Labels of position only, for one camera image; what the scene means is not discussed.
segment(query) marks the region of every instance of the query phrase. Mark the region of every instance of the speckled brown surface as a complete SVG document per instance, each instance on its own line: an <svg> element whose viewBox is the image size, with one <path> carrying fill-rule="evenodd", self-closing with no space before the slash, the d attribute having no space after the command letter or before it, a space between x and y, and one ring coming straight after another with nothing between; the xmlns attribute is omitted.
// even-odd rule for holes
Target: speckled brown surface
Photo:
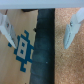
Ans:
<svg viewBox="0 0 84 84"><path fill-rule="evenodd" d="M79 8L55 11L55 84L84 84L84 25L71 46L65 50L63 38L66 24Z"/></svg>

